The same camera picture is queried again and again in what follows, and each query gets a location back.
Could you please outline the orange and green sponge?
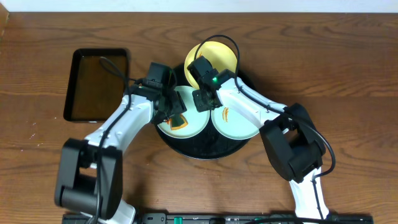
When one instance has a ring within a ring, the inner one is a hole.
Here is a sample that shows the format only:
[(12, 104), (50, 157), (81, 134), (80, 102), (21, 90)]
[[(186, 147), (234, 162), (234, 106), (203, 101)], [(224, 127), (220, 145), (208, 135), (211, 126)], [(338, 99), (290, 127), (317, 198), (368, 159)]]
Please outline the orange and green sponge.
[(188, 125), (188, 121), (183, 114), (175, 114), (166, 121), (172, 131), (182, 129)]

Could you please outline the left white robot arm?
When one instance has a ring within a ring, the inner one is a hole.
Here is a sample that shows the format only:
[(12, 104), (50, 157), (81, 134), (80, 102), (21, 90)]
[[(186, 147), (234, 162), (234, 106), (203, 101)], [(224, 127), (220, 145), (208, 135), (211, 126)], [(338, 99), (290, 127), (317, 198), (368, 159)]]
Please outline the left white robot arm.
[(132, 223), (136, 210), (122, 199), (123, 154), (148, 123), (158, 125), (187, 109), (177, 77), (151, 63), (147, 76), (128, 85), (121, 104), (95, 132), (62, 147), (55, 204), (84, 215), (86, 223)]

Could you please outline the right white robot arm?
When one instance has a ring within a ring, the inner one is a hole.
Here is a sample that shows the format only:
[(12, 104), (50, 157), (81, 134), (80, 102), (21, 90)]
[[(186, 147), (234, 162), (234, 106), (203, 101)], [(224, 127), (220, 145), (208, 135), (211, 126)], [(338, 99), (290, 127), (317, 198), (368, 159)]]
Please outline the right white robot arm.
[(322, 187), (322, 157), (327, 142), (316, 130), (307, 110), (300, 104), (285, 106), (248, 87), (236, 73), (213, 68), (203, 56), (187, 70), (199, 89), (193, 100), (199, 112), (224, 106), (258, 128), (269, 162), (289, 182), (299, 218), (326, 219)]

